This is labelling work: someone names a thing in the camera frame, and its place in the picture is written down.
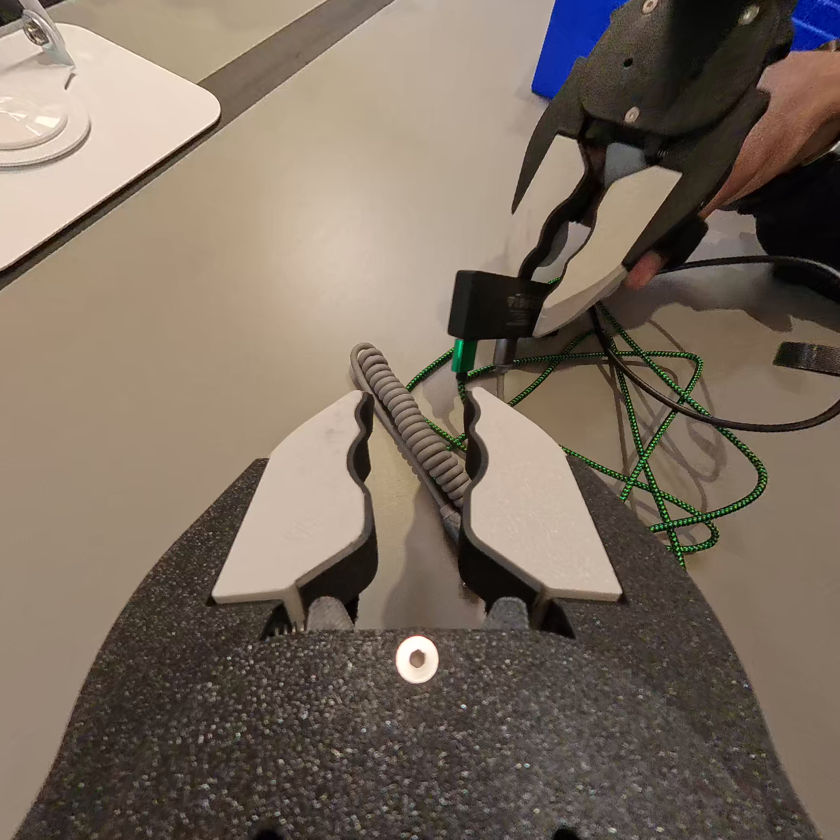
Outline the blue box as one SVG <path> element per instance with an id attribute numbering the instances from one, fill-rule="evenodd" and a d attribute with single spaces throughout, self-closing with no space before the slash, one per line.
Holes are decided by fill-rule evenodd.
<path id="1" fill-rule="evenodd" d="M 589 55 L 621 5 L 622 1 L 556 1 L 532 79 L 532 92 L 552 99 L 575 61 Z M 839 39 L 839 2 L 799 1 L 792 22 L 792 50 L 818 49 Z"/>

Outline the black USB hub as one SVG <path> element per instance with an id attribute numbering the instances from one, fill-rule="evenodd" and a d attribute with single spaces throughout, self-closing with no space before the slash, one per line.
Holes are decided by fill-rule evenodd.
<path id="1" fill-rule="evenodd" d="M 461 270 L 455 277 L 448 335 L 456 340 L 521 340 L 534 335 L 553 283 Z"/>

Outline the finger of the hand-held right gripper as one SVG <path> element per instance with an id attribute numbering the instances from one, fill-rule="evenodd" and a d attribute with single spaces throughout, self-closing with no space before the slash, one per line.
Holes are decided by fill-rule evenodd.
<path id="1" fill-rule="evenodd" d="M 597 164 L 578 140 L 552 140 L 545 152 L 529 148 L 518 178 L 518 278 L 545 265 L 568 226 L 580 223 L 602 191 Z"/>
<path id="2" fill-rule="evenodd" d="M 625 174 L 610 184 L 596 203 L 588 238 L 565 264 L 560 282 L 542 305 L 534 338 L 577 319 L 609 296 L 627 276 L 623 262 L 680 174 L 652 166 Z"/>

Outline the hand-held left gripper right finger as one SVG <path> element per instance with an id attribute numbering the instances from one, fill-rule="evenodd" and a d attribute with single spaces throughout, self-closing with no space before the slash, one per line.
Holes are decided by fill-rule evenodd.
<path id="1" fill-rule="evenodd" d="M 469 478 L 458 573 L 488 611 L 524 605 L 547 629 L 565 600 L 618 603 L 623 588 L 570 461 L 539 425 L 483 387 L 465 405 Z"/>

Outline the white monitor stand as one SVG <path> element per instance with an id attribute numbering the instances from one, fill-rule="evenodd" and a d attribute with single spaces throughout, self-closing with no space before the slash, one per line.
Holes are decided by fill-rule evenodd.
<path id="1" fill-rule="evenodd" d="M 211 129 L 215 96 L 17 3 L 1 41 L 1 269 Z"/>

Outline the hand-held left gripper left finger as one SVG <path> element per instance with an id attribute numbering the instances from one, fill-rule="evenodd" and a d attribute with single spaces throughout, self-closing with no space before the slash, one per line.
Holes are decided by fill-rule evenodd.
<path id="1" fill-rule="evenodd" d="M 378 549 L 373 395 L 352 391 L 271 452 L 212 590 L 215 604 L 278 602 L 291 628 L 354 629 Z"/>

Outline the person's right hand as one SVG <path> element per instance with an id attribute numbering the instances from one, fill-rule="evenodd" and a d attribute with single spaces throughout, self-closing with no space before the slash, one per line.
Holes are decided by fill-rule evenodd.
<path id="1" fill-rule="evenodd" d="M 744 141 L 728 179 L 700 211 L 701 218 L 733 211 L 728 205 L 797 166 L 826 154 L 838 156 L 838 42 L 790 53 L 763 73 L 759 86 L 770 95 L 769 106 Z"/>

